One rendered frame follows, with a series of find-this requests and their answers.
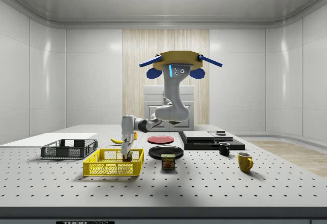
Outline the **black mug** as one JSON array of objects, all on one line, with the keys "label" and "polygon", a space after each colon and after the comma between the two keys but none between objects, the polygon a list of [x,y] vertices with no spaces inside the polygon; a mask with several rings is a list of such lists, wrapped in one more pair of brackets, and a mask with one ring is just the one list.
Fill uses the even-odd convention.
[{"label": "black mug", "polygon": [[223,156],[228,156],[230,152],[230,144],[228,142],[219,142],[219,153]]}]

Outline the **flat-sided can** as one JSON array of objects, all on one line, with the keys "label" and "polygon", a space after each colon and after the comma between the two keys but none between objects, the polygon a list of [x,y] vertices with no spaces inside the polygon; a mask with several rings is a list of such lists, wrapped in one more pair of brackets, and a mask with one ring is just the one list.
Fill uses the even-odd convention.
[{"label": "flat-sided can", "polygon": [[175,169],[176,163],[175,163],[176,155],[175,154],[161,154],[161,165],[162,169]]}]

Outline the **drone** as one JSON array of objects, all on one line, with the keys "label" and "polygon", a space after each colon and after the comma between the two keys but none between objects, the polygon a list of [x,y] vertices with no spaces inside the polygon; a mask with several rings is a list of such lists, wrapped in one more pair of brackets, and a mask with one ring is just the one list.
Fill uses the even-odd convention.
[{"label": "drone", "polygon": [[202,61],[209,62],[216,66],[222,67],[222,64],[204,57],[202,54],[192,51],[168,51],[157,54],[154,58],[140,63],[140,67],[152,65],[153,68],[147,71],[147,78],[155,79],[162,74],[162,66],[171,64],[190,64],[190,76],[195,79],[202,79],[205,76],[205,71],[202,69]]}]

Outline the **black plate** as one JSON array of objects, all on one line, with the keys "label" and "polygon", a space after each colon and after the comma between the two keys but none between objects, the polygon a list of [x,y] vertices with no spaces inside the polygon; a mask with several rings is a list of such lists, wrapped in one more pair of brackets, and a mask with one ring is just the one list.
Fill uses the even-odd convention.
[{"label": "black plate", "polygon": [[161,159],[162,154],[175,154],[176,158],[183,156],[183,150],[180,147],[160,145],[149,149],[149,156],[154,159]]}]

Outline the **yellow mug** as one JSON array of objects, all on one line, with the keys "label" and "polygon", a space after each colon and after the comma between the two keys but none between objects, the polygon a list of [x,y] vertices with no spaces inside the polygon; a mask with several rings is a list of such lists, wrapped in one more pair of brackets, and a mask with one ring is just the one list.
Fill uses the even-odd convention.
[{"label": "yellow mug", "polygon": [[249,172],[253,167],[252,155],[246,152],[239,152],[238,163],[241,171]]}]

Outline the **red plate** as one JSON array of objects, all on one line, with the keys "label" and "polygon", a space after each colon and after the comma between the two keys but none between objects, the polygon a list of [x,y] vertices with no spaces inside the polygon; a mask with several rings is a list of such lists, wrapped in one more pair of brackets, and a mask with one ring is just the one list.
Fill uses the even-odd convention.
[{"label": "red plate", "polygon": [[174,138],[171,136],[151,136],[148,137],[147,141],[151,144],[164,145],[173,143]]}]

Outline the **dark grey basket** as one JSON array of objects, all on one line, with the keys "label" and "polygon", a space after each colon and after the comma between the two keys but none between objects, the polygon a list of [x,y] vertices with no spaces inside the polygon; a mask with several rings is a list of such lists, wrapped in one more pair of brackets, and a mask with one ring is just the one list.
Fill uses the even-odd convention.
[{"label": "dark grey basket", "polygon": [[97,140],[61,139],[41,147],[41,157],[50,159],[83,159],[98,147]]}]

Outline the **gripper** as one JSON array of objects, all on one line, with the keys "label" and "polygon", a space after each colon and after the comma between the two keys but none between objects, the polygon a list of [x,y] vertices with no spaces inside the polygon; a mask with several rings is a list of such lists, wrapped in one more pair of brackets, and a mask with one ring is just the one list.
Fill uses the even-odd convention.
[{"label": "gripper", "polygon": [[121,154],[126,155],[129,151],[131,151],[132,145],[133,145],[133,140],[128,141],[127,139],[125,139],[121,144]]}]

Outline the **white cabinet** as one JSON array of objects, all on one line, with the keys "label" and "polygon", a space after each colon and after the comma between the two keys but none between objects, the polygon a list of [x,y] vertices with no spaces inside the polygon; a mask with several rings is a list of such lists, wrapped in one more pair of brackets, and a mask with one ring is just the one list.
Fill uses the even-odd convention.
[{"label": "white cabinet", "polygon": [[[159,106],[166,105],[169,100],[164,97],[163,85],[145,85],[144,86],[144,118],[150,119],[155,109]],[[154,132],[164,131],[186,131],[194,130],[194,86],[193,85],[181,85],[180,86],[180,98],[183,104],[190,111],[190,118],[179,124],[172,125],[169,122],[163,122],[157,127],[151,129]]]}]

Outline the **yellow basket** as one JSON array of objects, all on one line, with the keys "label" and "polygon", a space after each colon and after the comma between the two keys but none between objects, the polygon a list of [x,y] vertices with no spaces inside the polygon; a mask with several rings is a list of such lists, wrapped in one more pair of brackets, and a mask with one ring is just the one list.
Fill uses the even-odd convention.
[{"label": "yellow basket", "polygon": [[83,161],[84,176],[137,176],[144,162],[144,150],[132,149],[132,161],[124,162],[120,149],[98,149]]}]

